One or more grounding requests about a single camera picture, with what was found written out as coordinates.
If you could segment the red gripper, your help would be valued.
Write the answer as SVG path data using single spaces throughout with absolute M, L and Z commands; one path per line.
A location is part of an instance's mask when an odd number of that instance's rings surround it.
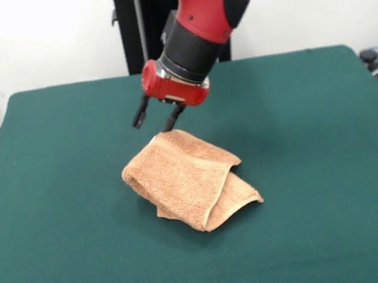
M 144 94 L 141 103 L 136 111 L 132 126 L 141 128 L 146 118 L 150 97 L 170 103 L 180 103 L 176 105 L 162 128 L 162 132 L 173 130 L 178 117 L 184 111 L 184 106 L 198 106 L 202 104 L 210 91 L 209 78 L 206 77 L 202 83 L 190 83 L 180 80 L 168 73 L 165 68 L 155 60 L 148 60 L 141 72 L 141 86 Z

